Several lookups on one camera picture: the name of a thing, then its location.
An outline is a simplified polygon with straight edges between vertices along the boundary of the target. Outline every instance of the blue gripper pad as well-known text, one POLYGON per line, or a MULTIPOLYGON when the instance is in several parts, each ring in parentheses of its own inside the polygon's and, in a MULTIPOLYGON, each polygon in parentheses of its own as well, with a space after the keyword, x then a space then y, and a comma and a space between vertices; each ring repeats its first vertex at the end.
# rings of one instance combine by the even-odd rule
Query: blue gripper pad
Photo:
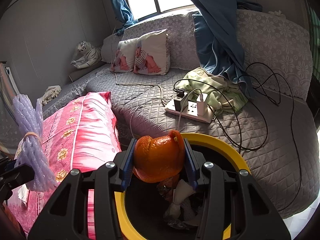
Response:
POLYGON ((193 190, 196 190, 198 188, 197 173, 199 172, 199 167, 196 167, 198 166, 198 163, 194 163, 192 160, 193 158, 191 155, 193 152, 187 139, 184 139, 184 147, 186 149, 184 168, 186 170, 190 186, 193 190))
POLYGON ((127 187, 130 185, 132 171, 133 171, 133 150, 136 143, 137 143, 136 139, 131 140, 129 147, 123 158, 123 161, 119 167, 119 173, 120 173, 119 177, 122 180, 121 188, 123 191, 125 191, 127 187))

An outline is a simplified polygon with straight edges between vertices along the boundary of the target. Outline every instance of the green blanket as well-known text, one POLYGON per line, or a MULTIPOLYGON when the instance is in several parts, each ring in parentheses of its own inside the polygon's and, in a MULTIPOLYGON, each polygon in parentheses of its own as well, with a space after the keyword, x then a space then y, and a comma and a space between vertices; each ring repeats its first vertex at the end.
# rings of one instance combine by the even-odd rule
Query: green blanket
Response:
MULTIPOLYGON (((208 94, 208 105, 213 108, 215 114, 221 114, 223 111, 233 113, 233 110, 238 112, 247 102, 247 98, 242 94, 237 84, 220 76, 209 76, 200 67, 188 72, 184 79, 194 79, 210 84, 220 92, 222 92, 228 101, 214 88, 196 81, 183 80, 176 86, 178 89, 185 89, 192 91, 195 88, 200 88, 202 93, 208 94)), ((199 90, 195 94, 189 96, 189 100, 196 101, 199 90)))

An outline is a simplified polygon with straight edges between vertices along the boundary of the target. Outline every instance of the stuffed tiger toy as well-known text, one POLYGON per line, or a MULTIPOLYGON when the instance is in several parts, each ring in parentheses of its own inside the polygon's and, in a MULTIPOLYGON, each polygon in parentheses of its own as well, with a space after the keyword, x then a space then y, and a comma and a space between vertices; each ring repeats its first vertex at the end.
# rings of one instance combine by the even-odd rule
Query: stuffed tiger toy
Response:
POLYGON ((87 41, 81 41, 76 47, 76 54, 80 53, 83 55, 78 60, 73 60, 71 64, 76 68, 90 67, 96 62, 101 60, 101 48, 95 48, 87 41))

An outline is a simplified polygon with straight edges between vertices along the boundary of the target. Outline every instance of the power outlet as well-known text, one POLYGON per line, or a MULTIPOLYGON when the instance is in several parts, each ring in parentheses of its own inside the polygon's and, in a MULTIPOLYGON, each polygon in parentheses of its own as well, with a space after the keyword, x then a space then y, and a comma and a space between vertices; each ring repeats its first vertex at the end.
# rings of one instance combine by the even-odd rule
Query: power outlet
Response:
MULTIPOLYGON (((175 115, 180 115, 180 111, 176 111, 174 107, 174 101, 171 100, 165 107, 164 109, 171 114, 175 115)), ((196 120, 199 122, 205 122, 205 123, 211 123, 212 118, 213 118, 213 112, 211 109, 208 107, 206 113, 204 115, 198 115, 197 111, 197 103, 188 101, 188 106, 182 111, 181 113, 182 117, 191 119, 191 120, 196 120)))

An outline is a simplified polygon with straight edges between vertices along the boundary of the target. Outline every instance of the gray quilted bedspread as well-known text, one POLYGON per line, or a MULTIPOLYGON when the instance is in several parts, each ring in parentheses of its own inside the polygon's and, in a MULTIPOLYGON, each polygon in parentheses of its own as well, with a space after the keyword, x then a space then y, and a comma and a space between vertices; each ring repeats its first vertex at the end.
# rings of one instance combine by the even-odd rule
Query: gray quilted bedspread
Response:
POLYGON ((43 119, 46 119, 50 115, 54 114, 60 108, 64 107, 67 103, 69 103, 71 100, 86 95, 87 92, 85 90, 85 87, 87 83, 93 78, 96 78, 99 75, 103 74, 105 71, 108 71, 108 73, 110 73, 110 71, 108 70, 110 68, 110 65, 111 64, 105 64, 91 71, 87 75, 84 75, 83 77, 79 78, 77 81, 64 86, 56 98, 54 98, 45 106, 43 106, 43 119))
MULTIPOLYGON (((173 84, 183 78, 186 72, 171 69, 165 76, 118 73, 117 77, 119 83, 159 84, 163 88, 164 97, 170 98, 173 96, 173 84)), ((151 98, 160 96, 158 87, 118 86, 115 81, 115 76, 105 71, 88 82, 86 90, 87 92, 111 91, 112 107, 118 121, 129 125, 132 118, 132 129, 137 135, 158 137, 177 128, 178 116, 166 113, 158 100, 146 103, 151 98), (135 112, 137 106, 140 105, 141 107, 135 112)), ((267 91, 267 93, 273 98, 278 96, 272 91, 267 91)), ((280 106, 275 106, 266 97, 258 95, 253 102, 267 120, 268 138, 261 149, 243 150, 241 155, 255 179, 280 210, 292 201, 300 181, 298 157, 290 127, 292 99, 282 96, 280 106)), ((235 116, 223 113, 218 118, 228 135, 239 143, 239 130, 235 116)), ((260 146, 267 134, 267 129, 257 109, 251 103, 247 103, 238 113, 238 118, 243 146, 246 148, 260 146)), ((280 212, 283 218, 307 208, 316 199, 319 192, 319 145, 316 128, 307 104, 300 99, 295 100, 292 123, 301 160, 302 185, 294 202, 280 212)), ((204 133, 231 144, 216 120, 208 125, 182 118, 179 131, 204 133)))

